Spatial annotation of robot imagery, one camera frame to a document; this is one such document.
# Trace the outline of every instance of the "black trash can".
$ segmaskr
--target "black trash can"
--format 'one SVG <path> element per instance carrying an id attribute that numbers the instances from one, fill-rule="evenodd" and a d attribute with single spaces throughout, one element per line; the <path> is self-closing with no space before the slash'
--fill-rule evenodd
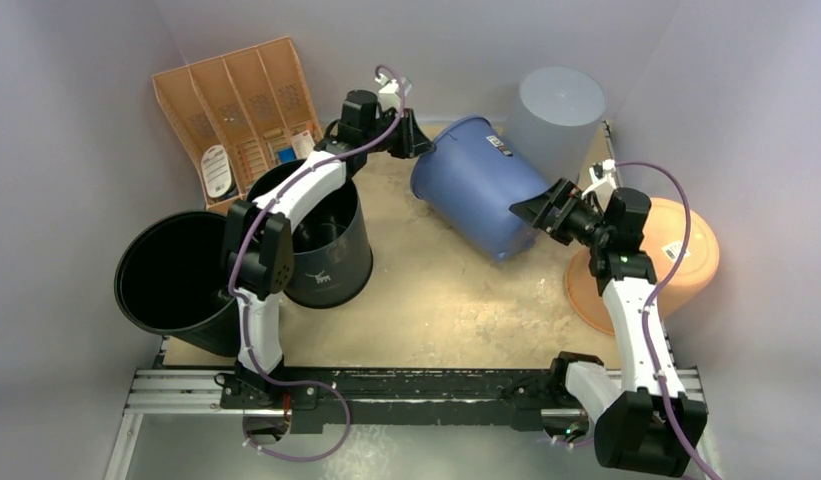
<path id="1" fill-rule="evenodd" d="M 160 220 L 125 251 L 116 302 L 136 326 L 225 357 L 239 352 L 239 311 L 220 257 L 225 217 L 184 212 Z"/>
<path id="2" fill-rule="evenodd" d="M 266 172 L 248 192 L 253 201 L 292 175 L 303 160 Z M 309 308 L 331 308 L 363 290 L 374 264 L 363 209 L 354 182 L 325 197 L 292 232 L 295 267 L 284 293 Z"/>

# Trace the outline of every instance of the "dog logo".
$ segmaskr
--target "dog logo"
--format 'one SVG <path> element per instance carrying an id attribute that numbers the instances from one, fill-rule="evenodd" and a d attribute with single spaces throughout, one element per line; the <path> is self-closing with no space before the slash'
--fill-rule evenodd
<path id="1" fill-rule="evenodd" d="M 330 282 L 330 275 L 325 275 L 324 270 L 322 270 L 321 272 L 319 272 L 315 275 L 310 275 L 309 273 L 305 273 L 304 275 L 307 275 L 310 278 L 315 278 L 316 283 L 319 283 L 319 284 Z"/>

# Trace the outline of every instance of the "wooden table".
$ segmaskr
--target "wooden table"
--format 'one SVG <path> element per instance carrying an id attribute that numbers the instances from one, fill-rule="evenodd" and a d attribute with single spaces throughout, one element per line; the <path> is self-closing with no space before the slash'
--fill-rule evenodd
<path id="1" fill-rule="evenodd" d="M 433 138 L 436 130 L 426 130 Z M 585 165 L 609 157 L 597 132 Z M 413 196 L 414 163 L 375 154 L 354 177 L 375 258 L 371 280 L 354 300 L 329 310 L 284 298 L 285 363 L 543 368 L 569 350 L 619 368 L 614 337 L 583 322 L 566 297 L 564 272 L 579 247 L 540 236 L 531 250 L 493 263 Z M 169 366 L 232 362 L 177 339 L 164 360 Z"/>

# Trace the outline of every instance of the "blue bin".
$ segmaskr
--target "blue bin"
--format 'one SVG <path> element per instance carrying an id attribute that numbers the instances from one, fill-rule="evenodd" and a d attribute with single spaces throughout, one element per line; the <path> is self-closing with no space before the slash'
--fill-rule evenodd
<path id="1" fill-rule="evenodd" d="M 413 169 L 413 194 L 496 261 L 530 248 L 537 230 L 509 209 L 550 188 L 542 175 L 480 116 L 452 123 L 434 143 Z"/>

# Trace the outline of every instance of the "gray wall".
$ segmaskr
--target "gray wall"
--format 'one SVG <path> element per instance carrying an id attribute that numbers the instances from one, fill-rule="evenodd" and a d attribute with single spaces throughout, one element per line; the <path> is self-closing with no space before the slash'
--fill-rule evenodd
<path id="1" fill-rule="evenodd" d="M 616 131 L 720 240 L 668 328 L 701 367 L 726 478 L 821 478 L 821 0 L 683 2 Z"/>
<path id="2" fill-rule="evenodd" d="M 0 480 L 103 476 L 159 344 L 118 311 L 116 262 L 201 205 L 149 88 L 179 64 L 151 0 L 0 0 Z"/>
<path id="3" fill-rule="evenodd" d="M 501 118 L 519 79 L 552 64 L 594 76 L 614 115 L 678 2 L 157 0 L 190 62 L 290 35 L 320 117 L 387 63 L 413 81 L 423 120 Z"/>

